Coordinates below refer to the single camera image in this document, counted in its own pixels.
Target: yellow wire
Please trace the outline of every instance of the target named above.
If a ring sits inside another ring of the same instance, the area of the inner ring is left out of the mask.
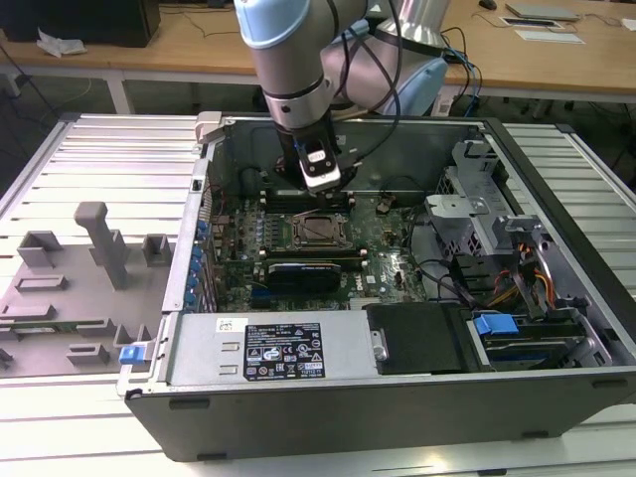
[[[546,299],[548,300],[548,303],[551,306],[554,306],[553,300],[551,297],[551,288],[548,285],[548,280],[543,275],[535,274],[535,277],[538,278],[544,284],[544,287],[546,288]]]
[[[497,305],[497,304],[501,303],[502,301],[505,301],[508,298],[510,298],[517,291],[519,291],[517,288],[511,288],[510,290],[508,290],[506,293],[504,293],[500,297],[498,297],[495,300],[493,300],[490,303],[488,303],[487,306],[490,307],[490,306],[493,306],[493,305]]]

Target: blue cable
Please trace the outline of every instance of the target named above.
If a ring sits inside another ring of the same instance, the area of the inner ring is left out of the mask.
[[[479,95],[479,91],[481,90],[481,88],[478,89],[478,87],[477,87],[477,84],[478,84],[477,75],[475,75],[475,69],[473,68],[472,64],[469,63],[468,60],[466,60],[466,57],[464,55],[462,55],[461,53],[459,53],[455,49],[453,49],[451,47],[447,47],[447,48],[448,48],[448,50],[450,50],[450,52],[456,58],[458,58],[464,64],[464,66],[468,69],[468,71],[470,72],[470,74],[473,77],[473,97],[470,100],[470,104],[468,106],[468,109],[466,109],[466,113],[464,114],[464,117],[467,117],[470,114],[470,112],[472,111],[473,106],[477,102],[477,96]]]

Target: desk leg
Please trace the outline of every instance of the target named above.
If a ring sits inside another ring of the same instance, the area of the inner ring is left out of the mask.
[[[0,75],[0,90],[6,91],[9,97],[18,97],[20,88],[16,84],[16,75]]]
[[[117,114],[134,114],[135,108],[126,93],[126,85],[123,79],[107,79],[108,89],[112,103]]]
[[[435,99],[433,110],[430,115],[442,117],[448,116],[448,114],[450,114],[450,106],[453,105],[453,100],[455,99],[456,90],[457,88],[454,86],[443,86],[437,94],[437,98]]]

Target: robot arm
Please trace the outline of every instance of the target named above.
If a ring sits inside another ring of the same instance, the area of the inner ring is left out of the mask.
[[[396,22],[386,20],[375,37],[367,37],[367,48],[355,49],[358,40],[350,42],[349,74],[339,88],[345,77],[345,55],[342,45],[332,42],[366,15],[367,0],[235,0],[235,5],[283,148],[276,170],[312,193],[344,187],[355,171],[351,160],[342,171],[339,167],[343,157],[329,107],[337,90],[341,91],[337,100],[366,108],[390,97],[391,85],[369,52],[395,78]],[[415,106],[411,109],[425,106],[419,114],[432,103],[446,73],[438,31],[447,5],[448,0],[402,0],[399,24],[405,35],[397,90],[400,97],[405,92],[408,103]],[[387,99],[378,110],[392,113],[395,103]]]

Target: floor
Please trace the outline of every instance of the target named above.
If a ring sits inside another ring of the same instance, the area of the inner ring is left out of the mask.
[[[58,113],[114,112],[103,81],[55,78],[35,78],[33,81]],[[190,88],[186,83],[131,81],[129,91],[139,114],[192,113]],[[201,84],[200,92],[203,110],[253,111],[252,86]],[[460,100],[452,112],[462,115],[468,100]],[[539,121],[532,118],[534,105],[525,99],[505,102],[497,97],[483,98],[474,115],[497,117],[504,122],[570,124],[610,165],[625,150],[630,131],[636,130],[632,120],[636,118],[636,110],[628,118],[622,104],[578,102],[573,111],[568,111],[562,101],[555,101],[550,114]],[[11,185],[55,123],[55,117],[28,83],[22,87],[22,94],[17,99],[0,96],[0,195]],[[634,157],[624,153],[616,172],[625,182],[632,181],[636,174]]]

